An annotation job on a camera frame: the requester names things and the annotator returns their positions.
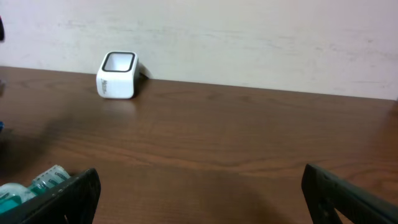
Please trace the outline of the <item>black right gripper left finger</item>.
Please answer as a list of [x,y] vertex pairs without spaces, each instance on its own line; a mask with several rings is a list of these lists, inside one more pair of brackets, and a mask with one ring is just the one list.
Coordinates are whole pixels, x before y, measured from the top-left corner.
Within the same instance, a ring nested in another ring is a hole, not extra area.
[[90,168],[1,213],[1,224],[92,223],[100,193],[99,175]]

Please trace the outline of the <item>blue mouthwash bottle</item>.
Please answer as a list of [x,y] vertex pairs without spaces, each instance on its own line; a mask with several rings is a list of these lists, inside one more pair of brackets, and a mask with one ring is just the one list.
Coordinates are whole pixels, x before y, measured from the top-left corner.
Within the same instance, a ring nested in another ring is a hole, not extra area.
[[28,187],[18,183],[6,183],[2,185],[1,213],[5,213],[36,196],[46,193],[49,189],[69,178],[69,173],[63,167],[54,165],[34,178]]

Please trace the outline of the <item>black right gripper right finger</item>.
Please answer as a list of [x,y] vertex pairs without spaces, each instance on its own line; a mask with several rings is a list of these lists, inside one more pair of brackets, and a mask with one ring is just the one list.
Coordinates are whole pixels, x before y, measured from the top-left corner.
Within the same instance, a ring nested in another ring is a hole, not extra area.
[[397,224],[397,207],[337,177],[307,164],[301,188],[314,224],[342,224],[338,213],[355,224]]

